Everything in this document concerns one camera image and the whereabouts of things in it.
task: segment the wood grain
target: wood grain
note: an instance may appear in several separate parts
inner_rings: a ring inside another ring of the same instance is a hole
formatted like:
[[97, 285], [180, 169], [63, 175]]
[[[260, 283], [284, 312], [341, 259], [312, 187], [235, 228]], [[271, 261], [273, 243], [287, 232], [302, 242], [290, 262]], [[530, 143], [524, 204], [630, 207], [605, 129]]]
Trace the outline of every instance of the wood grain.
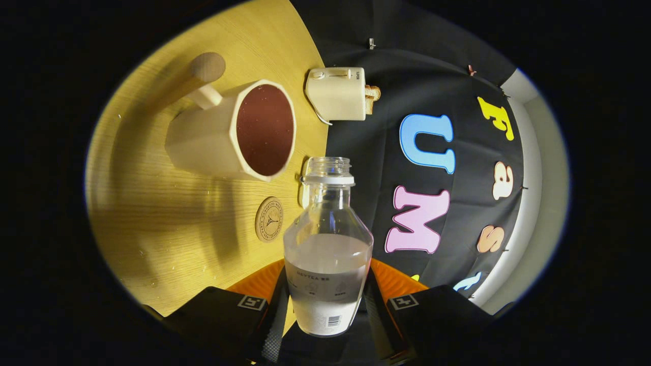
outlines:
[[[204, 52], [226, 61], [211, 85], [225, 91], [269, 79], [282, 84], [296, 112], [296, 148], [270, 183], [220, 180], [174, 168], [167, 127], [194, 107], [184, 88], [187, 65]], [[255, 234], [260, 203], [283, 204], [283, 232], [302, 208], [298, 176], [308, 156], [326, 151], [327, 125], [303, 86], [324, 67], [305, 25], [287, 0], [255, 0], [219, 13], [168, 42], [140, 64], [106, 105], [90, 144], [86, 200], [108, 265], [138, 302], [163, 316], [207, 286], [227, 288], [283, 257], [282, 239]]]

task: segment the cork coaster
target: cork coaster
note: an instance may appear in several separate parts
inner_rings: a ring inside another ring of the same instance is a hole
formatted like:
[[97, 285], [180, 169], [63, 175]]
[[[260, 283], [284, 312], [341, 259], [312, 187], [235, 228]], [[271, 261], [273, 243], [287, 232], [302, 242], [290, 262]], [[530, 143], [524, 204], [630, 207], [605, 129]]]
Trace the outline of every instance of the cork coaster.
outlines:
[[267, 197], [255, 214], [255, 233], [258, 239], [272, 242], [283, 227], [283, 206], [276, 197]]

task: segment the glass bottle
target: glass bottle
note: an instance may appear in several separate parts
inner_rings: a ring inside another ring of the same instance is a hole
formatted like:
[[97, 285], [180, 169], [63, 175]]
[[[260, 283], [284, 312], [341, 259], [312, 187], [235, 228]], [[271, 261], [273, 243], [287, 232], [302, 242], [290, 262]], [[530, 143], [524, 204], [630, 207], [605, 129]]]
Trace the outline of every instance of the glass bottle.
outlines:
[[348, 158], [307, 162], [310, 203], [285, 231], [287, 281], [298, 326], [334, 337], [353, 322], [370, 268], [373, 235], [350, 207]]

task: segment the yellow letter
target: yellow letter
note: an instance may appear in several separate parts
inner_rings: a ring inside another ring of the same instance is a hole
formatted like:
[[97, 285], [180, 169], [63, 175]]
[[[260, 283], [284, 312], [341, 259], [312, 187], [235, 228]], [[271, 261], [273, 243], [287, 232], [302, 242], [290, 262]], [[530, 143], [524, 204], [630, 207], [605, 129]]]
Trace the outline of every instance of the yellow letter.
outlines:
[[511, 130], [511, 122], [508, 120], [508, 115], [504, 107], [496, 107], [490, 103], [487, 103], [481, 97], [477, 97], [479, 101], [479, 108], [482, 109], [484, 118], [490, 120], [494, 118], [493, 125], [497, 127], [500, 131], [506, 131], [506, 139], [513, 141], [513, 130]]

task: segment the letter m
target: letter m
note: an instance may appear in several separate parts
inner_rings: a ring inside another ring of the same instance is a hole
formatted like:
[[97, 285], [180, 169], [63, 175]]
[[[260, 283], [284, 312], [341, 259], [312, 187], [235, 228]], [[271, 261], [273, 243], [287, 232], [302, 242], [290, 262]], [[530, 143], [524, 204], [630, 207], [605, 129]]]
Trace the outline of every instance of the letter m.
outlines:
[[398, 186], [393, 193], [393, 206], [396, 210], [405, 206], [416, 208], [393, 216], [393, 221], [409, 232], [392, 227], [387, 235], [384, 250], [387, 253], [396, 250], [424, 250], [429, 254], [434, 253], [441, 236], [425, 224], [447, 213], [450, 207], [450, 192], [443, 190], [439, 195], [421, 195], [407, 192], [405, 187]]

